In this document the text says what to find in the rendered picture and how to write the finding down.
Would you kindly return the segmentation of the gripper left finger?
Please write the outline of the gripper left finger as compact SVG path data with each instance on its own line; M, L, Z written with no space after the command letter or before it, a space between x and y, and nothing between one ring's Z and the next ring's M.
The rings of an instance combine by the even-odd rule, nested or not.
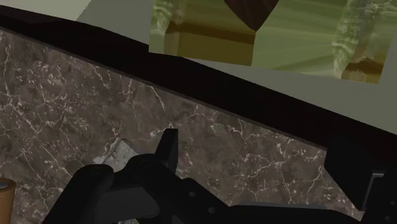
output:
M223 224L228 206L192 178L176 175L178 130L165 129L154 153L134 156L115 172L106 164L79 168L43 224Z

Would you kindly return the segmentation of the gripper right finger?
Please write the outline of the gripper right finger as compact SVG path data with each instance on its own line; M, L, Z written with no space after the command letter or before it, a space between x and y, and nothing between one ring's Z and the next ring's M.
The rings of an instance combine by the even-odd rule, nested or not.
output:
M377 160L362 147L332 140L324 167L354 207L361 224L397 224L397 164Z

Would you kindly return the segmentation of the green patterned box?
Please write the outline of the green patterned box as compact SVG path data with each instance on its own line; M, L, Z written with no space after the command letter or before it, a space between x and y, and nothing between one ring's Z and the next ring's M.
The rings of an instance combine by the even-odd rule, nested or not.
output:
M149 51L378 83L397 0L151 0Z

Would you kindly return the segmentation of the grey mottled block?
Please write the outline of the grey mottled block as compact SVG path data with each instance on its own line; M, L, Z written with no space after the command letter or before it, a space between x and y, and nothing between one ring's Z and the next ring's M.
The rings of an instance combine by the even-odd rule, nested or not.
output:
M95 157L94 164L109 165L114 172L121 171L127 162L138 155L133 144L125 138L117 138L110 144L109 150L103 156Z

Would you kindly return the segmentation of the brown cylinder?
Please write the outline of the brown cylinder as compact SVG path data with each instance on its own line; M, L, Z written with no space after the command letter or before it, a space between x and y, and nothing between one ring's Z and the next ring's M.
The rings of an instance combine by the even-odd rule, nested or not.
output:
M10 224L16 182L0 178L0 224Z

